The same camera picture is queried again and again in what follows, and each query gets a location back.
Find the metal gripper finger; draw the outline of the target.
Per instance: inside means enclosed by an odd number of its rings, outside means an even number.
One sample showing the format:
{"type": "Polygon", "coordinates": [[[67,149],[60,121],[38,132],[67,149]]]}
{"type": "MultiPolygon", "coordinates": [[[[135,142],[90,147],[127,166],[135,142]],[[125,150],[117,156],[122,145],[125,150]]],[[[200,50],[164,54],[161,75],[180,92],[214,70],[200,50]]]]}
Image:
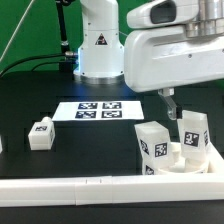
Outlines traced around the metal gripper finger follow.
{"type": "Polygon", "coordinates": [[[174,95],[174,89],[173,88],[163,88],[158,90],[158,94],[161,97],[161,99],[165,102],[167,106],[167,115],[171,120],[176,120],[176,108],[177,105],[172,99],[172,96],[174,95]]]}

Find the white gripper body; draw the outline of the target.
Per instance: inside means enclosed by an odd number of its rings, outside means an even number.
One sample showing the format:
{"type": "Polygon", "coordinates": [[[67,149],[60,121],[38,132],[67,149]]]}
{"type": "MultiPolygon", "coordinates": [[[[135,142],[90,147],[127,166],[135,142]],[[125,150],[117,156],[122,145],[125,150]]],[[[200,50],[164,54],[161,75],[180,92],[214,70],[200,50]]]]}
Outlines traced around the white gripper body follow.
{"type": "Polygon", "coordinates": [[[137,30],[124,50],[125,82],[146,92],[224,78],[224,35],[187,38],[183,26],[137,30]]]}

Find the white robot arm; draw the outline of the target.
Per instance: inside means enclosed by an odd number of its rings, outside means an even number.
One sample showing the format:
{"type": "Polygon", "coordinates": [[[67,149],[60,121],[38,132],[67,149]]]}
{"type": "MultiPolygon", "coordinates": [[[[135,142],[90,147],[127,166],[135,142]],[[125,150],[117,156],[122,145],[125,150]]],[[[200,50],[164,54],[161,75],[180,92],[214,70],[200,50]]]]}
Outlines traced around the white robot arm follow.
{"type": "Polygon", "coordinates": [[[130,12],[119,41],[117,0],[80,0],[83,43],[74,76],[88,83],[122,77],[135,92],[156,90],[172,120],[177,86],[224,79],[224,0],[151,0],[130,12]]]}

